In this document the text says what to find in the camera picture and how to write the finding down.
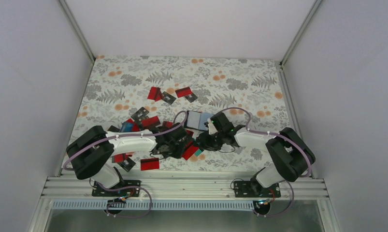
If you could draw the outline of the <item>black card holder wallet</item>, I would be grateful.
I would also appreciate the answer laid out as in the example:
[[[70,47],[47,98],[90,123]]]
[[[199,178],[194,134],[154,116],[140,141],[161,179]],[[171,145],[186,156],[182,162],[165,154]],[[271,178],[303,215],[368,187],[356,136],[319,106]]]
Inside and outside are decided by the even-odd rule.
[[[208,119],[213,116],[211,113],[202,113],[198,111],[187,111],[187,119],[184,127],[187,129],[208,131]]]

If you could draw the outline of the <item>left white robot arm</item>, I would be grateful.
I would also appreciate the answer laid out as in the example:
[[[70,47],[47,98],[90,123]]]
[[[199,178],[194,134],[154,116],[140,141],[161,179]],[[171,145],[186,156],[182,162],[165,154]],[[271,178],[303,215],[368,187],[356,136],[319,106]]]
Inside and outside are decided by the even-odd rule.
[[[123,190],[123,179],[120,172],[107,163],[111,157],[148,152],[180,159],[192,140],[180,123],[170,128],[150,127],[135,132],[105,131],[102,126],[94,126],[66,148],[68,160],[63,169],[74,171],[79,180],[94,180],[116,196]]]

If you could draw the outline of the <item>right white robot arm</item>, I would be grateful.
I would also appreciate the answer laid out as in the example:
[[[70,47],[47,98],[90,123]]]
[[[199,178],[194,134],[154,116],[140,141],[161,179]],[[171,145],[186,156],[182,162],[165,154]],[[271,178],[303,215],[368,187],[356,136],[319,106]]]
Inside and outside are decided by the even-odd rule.
[[[224,113],[219,112],[207,120],[208,131],[196,138],[199,148],[218,151],[224,145],[233,147],[267,148],[273,161],[251,177],[251,192],[262,197],[269,187],[282,182],[294,182],[309,177],[316,158],[301,137],[292,128],[279,132],[256,131],[247,125],[234,126]]]

